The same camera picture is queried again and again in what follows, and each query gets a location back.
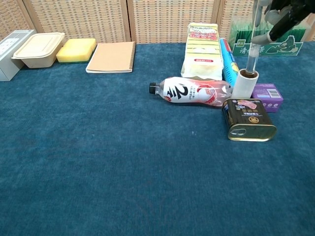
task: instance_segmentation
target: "blue tube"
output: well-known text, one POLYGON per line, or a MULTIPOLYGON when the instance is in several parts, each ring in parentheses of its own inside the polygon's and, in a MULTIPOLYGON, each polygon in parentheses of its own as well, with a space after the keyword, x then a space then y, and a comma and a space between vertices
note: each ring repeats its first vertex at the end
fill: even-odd
POLYGON ((231 48, 225 38, 220 39, 222 57, 223 57, 223 76, 224 80, 234 87, 239 68, 236 64, 231 48))

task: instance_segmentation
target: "yellow sponge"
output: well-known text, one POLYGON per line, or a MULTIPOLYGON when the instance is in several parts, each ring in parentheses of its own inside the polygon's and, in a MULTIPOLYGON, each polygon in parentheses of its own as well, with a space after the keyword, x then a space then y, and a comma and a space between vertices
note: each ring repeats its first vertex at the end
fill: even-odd
POLYGON ((58 62, 85 62, 90 59, 96 47, 95 38, 69 39, 59 50, 56 57, 58 62))

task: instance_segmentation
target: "brown notebook cover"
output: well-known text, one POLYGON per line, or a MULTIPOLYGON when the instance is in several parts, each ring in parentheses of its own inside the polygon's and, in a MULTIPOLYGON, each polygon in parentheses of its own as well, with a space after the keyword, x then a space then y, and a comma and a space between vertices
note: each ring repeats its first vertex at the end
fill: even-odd
POLYGON ((86 72, 132 72, 135 47, 135 42, 98 43, 86 72))

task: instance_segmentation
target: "black bottle cap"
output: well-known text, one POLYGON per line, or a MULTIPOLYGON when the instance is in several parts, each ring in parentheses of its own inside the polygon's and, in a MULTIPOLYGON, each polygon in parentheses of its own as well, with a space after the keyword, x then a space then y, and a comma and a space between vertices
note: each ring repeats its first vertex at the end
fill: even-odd
POLYGON ((150 83, 149 93, 155 94, 156 93, 156 86, 157 86, 156 83, 150 83))

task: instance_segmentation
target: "gray box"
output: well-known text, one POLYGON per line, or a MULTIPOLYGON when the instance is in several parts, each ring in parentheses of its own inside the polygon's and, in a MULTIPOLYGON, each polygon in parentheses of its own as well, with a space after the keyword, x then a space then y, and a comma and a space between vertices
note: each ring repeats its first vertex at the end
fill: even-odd
POLYGON ((0 81, 12 80, 23 67, 20 59, 11 57, 35 33, 34 29, 15 30, 0 42, 0 81))

